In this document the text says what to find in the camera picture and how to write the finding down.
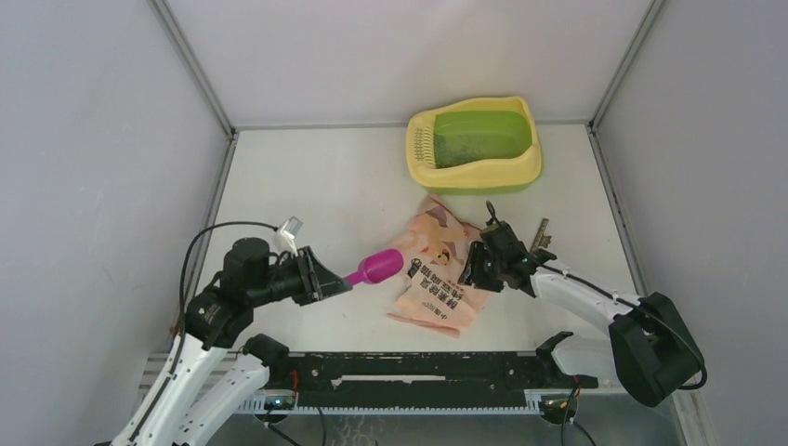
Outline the magenta plastic scoop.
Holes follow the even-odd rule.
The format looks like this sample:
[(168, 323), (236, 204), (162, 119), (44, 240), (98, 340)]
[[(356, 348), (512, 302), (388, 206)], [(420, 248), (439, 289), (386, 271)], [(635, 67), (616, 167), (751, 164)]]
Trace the magenta plastic scoop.
[(345, 277), (351, 285), (378, 284), (397, 275), (403, 268), (404, 258), (397, 249), (386, 249), (365, 257), (357, 269)]

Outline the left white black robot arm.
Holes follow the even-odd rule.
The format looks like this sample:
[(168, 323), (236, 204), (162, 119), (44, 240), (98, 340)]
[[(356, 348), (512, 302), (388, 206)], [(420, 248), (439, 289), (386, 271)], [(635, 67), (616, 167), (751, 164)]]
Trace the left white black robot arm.
[(185, 307), (182, 328), (165, 367), (114, 445), (170, 445), (179, 420), (209, 374), (252, 323), (256, 308), (290, 298), (300, 306), (352, 290), (349, 280), (326, 268), (310, 247), (274, 263), (269, 243), (236, 241), (225, 254), (217, 283)]

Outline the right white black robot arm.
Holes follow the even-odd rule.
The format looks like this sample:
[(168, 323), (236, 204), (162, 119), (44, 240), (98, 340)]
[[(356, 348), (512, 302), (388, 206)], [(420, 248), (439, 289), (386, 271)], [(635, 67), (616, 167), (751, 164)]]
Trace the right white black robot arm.
[(637, 402), (655, 407), (677, 390), (707, 383), (703, 354), (669, 297), (594, 284), (544, 248), (529, 251), (504, 221), (490, 219), (470, 244), (459, 282), (495, 293), (519, 290), (566, 309), (607, 336), (606, 342), (575, 334), (559, 340), (536, 363), (548, 386), (562, 386), (573, 375), (611, 379)]

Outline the yellow green litter box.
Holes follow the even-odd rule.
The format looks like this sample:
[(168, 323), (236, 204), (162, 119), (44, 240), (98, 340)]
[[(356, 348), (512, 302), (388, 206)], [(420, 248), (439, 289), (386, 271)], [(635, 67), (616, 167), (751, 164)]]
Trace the yellow green litter box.
[(407, 125), (405, 158), (417, 184), (442, 194), (524, 190), (544, 168), (532, 111), (517, 96), (418, 112)]

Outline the pink cat litter bag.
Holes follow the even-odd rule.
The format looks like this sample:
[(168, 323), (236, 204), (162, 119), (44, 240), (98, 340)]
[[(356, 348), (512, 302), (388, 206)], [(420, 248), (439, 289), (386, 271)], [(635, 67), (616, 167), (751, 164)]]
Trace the pink cat litter bag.
[(480, 229), (457, 217), (436, 194), (421, 203), (391, 246), (402, 254), (404, 291), (387, 316), (442, 335), (459, 337), (478, 317), (489, 293), (459, 283)]

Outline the green cat litter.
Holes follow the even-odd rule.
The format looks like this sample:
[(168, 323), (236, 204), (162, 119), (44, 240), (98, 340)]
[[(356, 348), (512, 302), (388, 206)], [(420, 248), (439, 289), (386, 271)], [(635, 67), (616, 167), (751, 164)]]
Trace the green cat litter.
[(453, 131), (434, 135), (438, 169), (491, 159), (513, 159), (532, 145), (531, 131)]

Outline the black sealing clip strip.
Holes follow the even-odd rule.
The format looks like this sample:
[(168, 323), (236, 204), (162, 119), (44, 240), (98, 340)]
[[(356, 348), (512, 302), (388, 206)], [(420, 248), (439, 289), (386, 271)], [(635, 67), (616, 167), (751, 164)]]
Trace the black sealing clip strip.
[(540, 222), (539, 228), (533, 237), (530, 252), (533, 254), (540, 249), (547, 249), (552, 241), (552, 236), (547, 233), (549, 224), (548, 218), (543, 218)]

